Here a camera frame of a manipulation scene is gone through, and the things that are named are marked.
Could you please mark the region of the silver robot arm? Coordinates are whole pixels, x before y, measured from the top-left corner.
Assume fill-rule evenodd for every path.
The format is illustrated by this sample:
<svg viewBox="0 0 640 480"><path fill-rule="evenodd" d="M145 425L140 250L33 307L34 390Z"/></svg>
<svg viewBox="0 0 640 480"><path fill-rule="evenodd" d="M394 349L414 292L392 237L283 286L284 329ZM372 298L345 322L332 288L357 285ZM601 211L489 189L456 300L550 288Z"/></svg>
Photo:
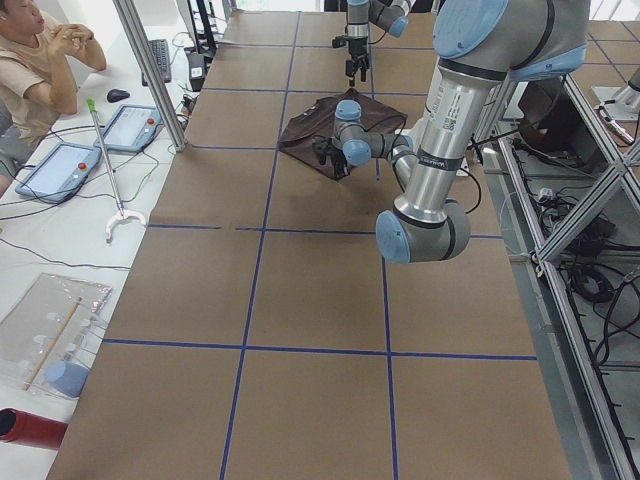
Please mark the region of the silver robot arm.
<svg viewBox="0 0 640 480"><path fill-rule="evenodd" d="M387 159L404 189L376 220L387 261L441 261L465 249L469 220L448 193L490 91L504 80L549 79L578 69L589 13L587 1L445 2L433 31L440 78L425 104L418 143L370 133L355 101L338 103L332 146L352 166Z"/></svg>
<svg viewBox="0 0 640 480"><path fill-rule="evenodd" d="M415 2L395 0L389 5L382 1L348 0L346 2L346 26L343 35L332 40L333 48L346 46L348 58L345 61L345 75L349 86L354 87L356 77L366 81L370 69L369 25L372 24L392 37L401 37L409 23L410 14Z"/></svg>

